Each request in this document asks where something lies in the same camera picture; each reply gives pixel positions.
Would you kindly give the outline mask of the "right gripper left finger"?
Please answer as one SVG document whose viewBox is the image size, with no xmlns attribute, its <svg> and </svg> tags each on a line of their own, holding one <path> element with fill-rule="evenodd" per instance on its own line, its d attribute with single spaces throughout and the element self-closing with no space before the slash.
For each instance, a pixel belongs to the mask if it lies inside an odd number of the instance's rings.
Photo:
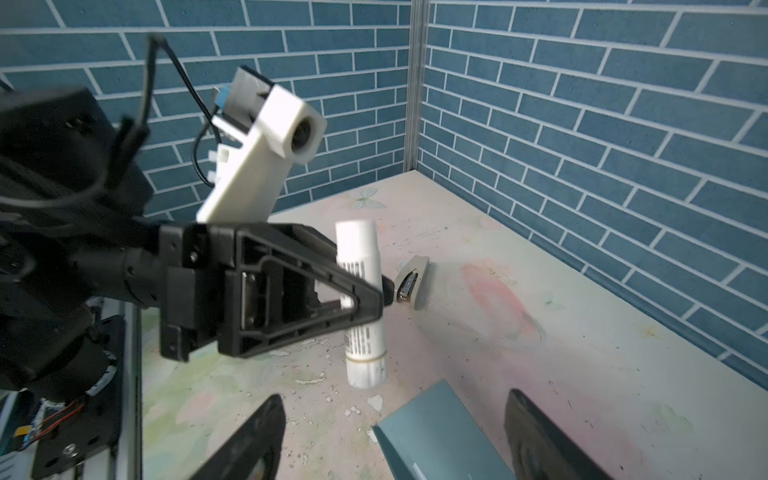
<svg viewBox="0 0 768 480">
<path fill-rule="evenodd" d="M 285 428 L 286 414 L 282 398 L 273 394 L 191 479 L 275 479 Z"/>
</svg>

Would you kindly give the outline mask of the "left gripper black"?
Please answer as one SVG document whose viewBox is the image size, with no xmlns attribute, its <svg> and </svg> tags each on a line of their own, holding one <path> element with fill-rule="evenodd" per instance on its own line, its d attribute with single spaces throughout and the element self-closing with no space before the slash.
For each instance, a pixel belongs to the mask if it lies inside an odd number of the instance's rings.
<svg viewBox="0 0 768 480">
<path fill-rule="evenodd" d="M 353 326 L 355 277 L 336 244 L 295 223 L 165 223 L 158 230 L 160 355 L 187 362 L 214 341 L 249 358 Z"/>
</svg>

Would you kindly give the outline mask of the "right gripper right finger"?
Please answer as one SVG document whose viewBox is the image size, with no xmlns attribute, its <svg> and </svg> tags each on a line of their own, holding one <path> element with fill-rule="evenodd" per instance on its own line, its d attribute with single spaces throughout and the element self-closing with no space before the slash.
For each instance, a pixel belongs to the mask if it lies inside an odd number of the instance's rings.
<svg viewBox="0 0 768 480">
<path fill-rule="evenodd" d="M 517 479 L 611 479 L 519 389 L 509 392 L 504 428 Z"/>
</svg>

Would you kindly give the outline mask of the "white glue stick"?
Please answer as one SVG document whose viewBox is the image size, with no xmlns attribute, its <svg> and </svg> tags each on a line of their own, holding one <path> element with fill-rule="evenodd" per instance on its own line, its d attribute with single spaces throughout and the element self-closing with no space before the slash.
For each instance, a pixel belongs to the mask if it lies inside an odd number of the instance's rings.
<svg viewBox="0 0 768 480">
<path fill-rule="evenodd" d="M 344 333 L 347 379 L 356 389 L 371 389 L 386 380 L 383 278 L 377 230 L 372 220 L 335 224 L 339 267 L 355 277 L 351 293 L 340 297 L 352 312 L 353 326 Z"/>
</svg>

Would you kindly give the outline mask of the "teal envelope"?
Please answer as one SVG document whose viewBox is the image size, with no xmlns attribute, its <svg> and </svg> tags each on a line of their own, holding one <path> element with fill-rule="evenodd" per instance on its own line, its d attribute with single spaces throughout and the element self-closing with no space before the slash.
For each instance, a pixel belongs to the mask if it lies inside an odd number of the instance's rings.
<svg viewBox="0 0 768 480">
<path fill-rule="evenodd" d="M 396 479 L 515 477 L 444 380 L 387 416 L 373 433 Z"/>
</svg>

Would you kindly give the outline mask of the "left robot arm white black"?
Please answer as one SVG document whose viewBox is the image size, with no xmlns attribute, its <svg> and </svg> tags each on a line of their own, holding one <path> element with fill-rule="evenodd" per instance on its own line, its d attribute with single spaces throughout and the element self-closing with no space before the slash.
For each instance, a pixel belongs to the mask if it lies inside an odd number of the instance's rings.
<svg viewBox="0 0 768 480">
<path fill-rule="evenodd" d="M 151 223 L 134 162 L 145 124 L 114 127 L 84 87 L 1 95 L 1 385 L 69 402 L 119 354 L 89 300 L 161 313 L 160 353 L 247 358 L 379 320 L 394 284 L 344 271 L 301 224 Z"/>
</svg>

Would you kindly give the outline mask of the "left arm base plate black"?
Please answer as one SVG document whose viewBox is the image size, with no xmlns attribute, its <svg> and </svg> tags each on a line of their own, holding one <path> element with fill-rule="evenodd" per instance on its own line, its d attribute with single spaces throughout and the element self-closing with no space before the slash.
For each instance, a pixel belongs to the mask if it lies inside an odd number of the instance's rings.
<svg viewBox="0 0 768 480">
<path fill-rule="evenodd" d="M 65 409 L 41 425 L 31 477 L 61 474 L 104 450 L 121 433 L 125 319 L 105 318 L 66 350 L 60 368 L 32 391 Z"/>
</svg>

